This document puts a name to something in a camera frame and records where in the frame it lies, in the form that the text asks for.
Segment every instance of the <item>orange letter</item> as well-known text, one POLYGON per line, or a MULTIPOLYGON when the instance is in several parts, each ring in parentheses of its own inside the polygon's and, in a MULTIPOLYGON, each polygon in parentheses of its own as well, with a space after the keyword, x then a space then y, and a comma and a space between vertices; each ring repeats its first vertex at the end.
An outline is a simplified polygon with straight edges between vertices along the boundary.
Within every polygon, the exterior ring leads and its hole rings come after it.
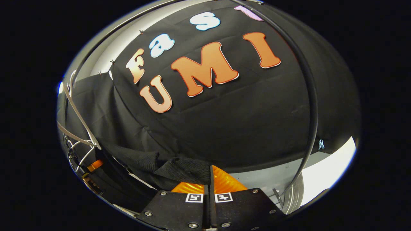
POLYGON ((140 69, 139 66, 144 65, 144 60, 140 56, 144 54, 143 49, 138 49, 137 52, 133 55, 133 57, 130 59, 130 61, 126 64, 126 68, 128 68, 131 71, 131 74, 134 77, 134 83, 137 83, 141 77, 144 75, 144 69, 140 69))
POLYGON ((242 38, 253 44, 261 59, 260 67, 270 68, 278 66, 281 63, 281 60, 272 53, 272 50, 264 39, 265 37, 266 35, 263 33, 253 32, 245 34, 242 38))
POLYGON ((163 97, 164 102, 162 104, 159 104, 155 101, 153 98, 153 95, 150 93, 150 87, 145 86, 141 89, 140 95, 144 97, 144 99, 147 101, 148 105, 153 109, 155 112, 158 113, 164 113, 171 108, 171 104, 173 103, 171 101, 171 97, 167 90, 164 88, 164 85, 161 83, 161 76, 157 75, 154 77, 151 82, 151 86, 157 88, 158 92, 160 92, 160 95, 163 97))
POLYGON ((194 79, 207 87, 212 87, 211 71, 215 73, 215 82, 223 84, 236 79, 238 71, 231 68, 221 52, 221 43, 212 42, 201 49, 201 64, 181 57, 171 64, 173 70, 177 70, 187 85, 187 95, 194 97, 203 92, 203 87, 197 85, 194 79))

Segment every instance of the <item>screw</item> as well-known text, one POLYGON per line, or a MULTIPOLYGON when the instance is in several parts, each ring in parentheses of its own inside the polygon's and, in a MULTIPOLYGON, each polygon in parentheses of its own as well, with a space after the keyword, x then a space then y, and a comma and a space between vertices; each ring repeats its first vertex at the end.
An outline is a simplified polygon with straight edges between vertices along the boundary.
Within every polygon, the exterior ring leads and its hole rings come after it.
POLYGON ((223 227, 223 228, 228 228, 228 227, 230 227, 230 226, 231 226, 230 223, 224 223, 224 224, 221 225, 221 227, 223 227))
POLYGON ((197 228, 199 225, 197 225, 196 223, 190 223, 190 224, 188 224, 188 227, 190 227, 190 228, 192 228, 192 229, 195 229, 195 228, 197 228))

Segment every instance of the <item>black background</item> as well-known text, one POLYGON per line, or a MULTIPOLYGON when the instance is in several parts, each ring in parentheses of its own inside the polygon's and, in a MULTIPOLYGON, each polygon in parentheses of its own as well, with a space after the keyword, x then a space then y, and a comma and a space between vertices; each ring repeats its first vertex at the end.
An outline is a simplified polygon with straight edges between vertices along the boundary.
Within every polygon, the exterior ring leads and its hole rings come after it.
MULTIPOLYGON (((95 197, 63 158, 55 126, 58 83, 94 35, 144 1, 8 2, 3 6, 2 95, 6 130, 8 230, 146 230, 95 197)), ((356 78, 363 136, 350 169, 314 206, 281 230, 403 230, 409 210, 404 134, 410 77, 406 51, 410 6, 395 1, 276 1, 325 37, 356 78)))

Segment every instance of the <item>letter m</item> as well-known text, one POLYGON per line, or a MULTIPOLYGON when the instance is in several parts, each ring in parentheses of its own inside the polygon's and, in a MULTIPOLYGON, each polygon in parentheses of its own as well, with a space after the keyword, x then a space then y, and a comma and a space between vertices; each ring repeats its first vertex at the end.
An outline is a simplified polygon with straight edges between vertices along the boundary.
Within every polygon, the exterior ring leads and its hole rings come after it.
POLYGON ((212 42, 201 49, 201 64, 187 58, 181 57, 171 64, 173 70, 177 70, 187 85, 187 95, 194 97, 203 92, 203 87, 197 85, 198 80, 208 88, 212 87, 211 71, 215 73, 217 84, 227 83, 238 78, 239 73, 231 68, 227 59, 221 52, 221 43, 212 42))

